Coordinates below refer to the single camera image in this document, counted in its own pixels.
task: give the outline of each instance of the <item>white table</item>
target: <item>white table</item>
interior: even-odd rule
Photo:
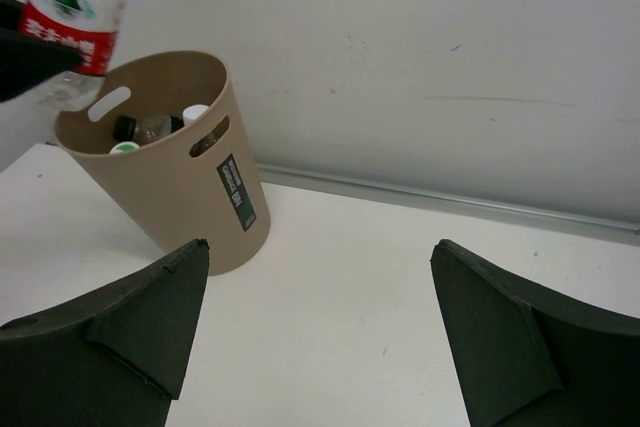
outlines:
[[[431,278],[451,238],[520,275],[640,317],[640,248],[265,185],[260,253],[209,280],[167,425],[467,426]],[[160,251],[64,152],[0,174],[0,323],[145,267]]]

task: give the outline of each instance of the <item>black bottle cap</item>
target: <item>black bottle cap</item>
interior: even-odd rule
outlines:
[[[119,115],[113,124],[112,137],[118,142],[125,142],[133,139],[136,132],[136,119],[128,115]]]
[[[184,121],[180,117],[171,116],[171,133],[177,132],[184,127]]]

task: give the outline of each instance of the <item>white wall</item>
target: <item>white wall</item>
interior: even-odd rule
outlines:
[[[640,220],[640,0],[131,0],[228,60],[260,160]]]

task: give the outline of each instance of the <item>bin handle hole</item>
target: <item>bin handle hole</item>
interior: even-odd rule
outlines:
[[[220,142],[227,130],[229,130],[229,116],[225,115],[211,132],[191,146],[189,155],[191,157],[200,157],[216,143]]]
[[[122,86],[112,90],[89,107],[89,120],[91,122],[99,121],[121,103],[129,100],[129,97],[131,97],[131,89],[129,87]]]

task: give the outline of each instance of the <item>bottle cap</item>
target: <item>bottle cap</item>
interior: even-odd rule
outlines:
[[[116,144],[113,149],[111,149],[111,151],[109,152],[110,154],[120,154],[123,152],[131,152],[132,150],[136,150],[138,149],[140,146],[138,144],[136,144],[135,142],[120,142],[119,144]]]
[[[171,116],[171,133],[177,132],[182,127],[184,127],[184,122],[180,117],[176,117],[174,115]]]
[[[118,142],[125,142],[133,139],[136,132],[136,119],[128,115],[119,115],[113,124],[112,137]]]
[[[182,111],[182,120],[184,120],[184,125],[192,124],[196,121],[198,117],[205,113],[209,109],[208,105],[204,104],[196,104],[190,107],[187,107]]]

